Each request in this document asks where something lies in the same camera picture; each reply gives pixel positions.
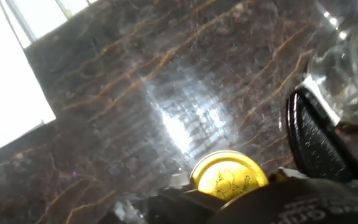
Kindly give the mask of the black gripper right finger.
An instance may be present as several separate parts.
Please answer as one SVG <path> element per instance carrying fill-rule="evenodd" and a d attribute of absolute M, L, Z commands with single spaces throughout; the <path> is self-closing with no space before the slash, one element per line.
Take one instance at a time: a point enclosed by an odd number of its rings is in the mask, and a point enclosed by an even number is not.
<path fill-rule="evenodd" d="M 149 224 L 205 224 L 226 202 L 198 190 L 165 187 L 147 199 Z"/>

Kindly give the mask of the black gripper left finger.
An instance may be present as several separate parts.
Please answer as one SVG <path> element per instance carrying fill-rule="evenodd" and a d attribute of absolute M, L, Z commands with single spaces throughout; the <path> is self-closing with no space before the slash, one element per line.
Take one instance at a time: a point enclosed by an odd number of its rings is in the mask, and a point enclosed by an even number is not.
<path fill-rule="evenodd" d="M 146 220 L 148 208 L 144 200 L 138 198 L 119 200 L 112 210 L 118 219 L 126 224 L 148 224 Z"/>

